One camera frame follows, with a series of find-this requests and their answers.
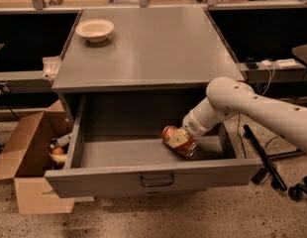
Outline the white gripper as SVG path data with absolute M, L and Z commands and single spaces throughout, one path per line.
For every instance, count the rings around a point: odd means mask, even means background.
M 204 127 L 197 121 L 194 113 L 190 111 L 182 120 L 182 127 L 192 136 L 201 137 L 205 135 L 209 129 Z M 172 149 L 184 145 L 188 141 L 185 132 L 182 129 L 171 129 L 168 132 L 167 144 Z

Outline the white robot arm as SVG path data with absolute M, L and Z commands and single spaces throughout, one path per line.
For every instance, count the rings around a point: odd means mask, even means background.
M 213 79 L 206 97 L 183 118 L 180 128 L 166 126 L 161 137 L 177 154 L 190 158 L 201 137 L 216 125 L 243 114 L 307 153 L 307 108 L 256 94 L 228 77 Z

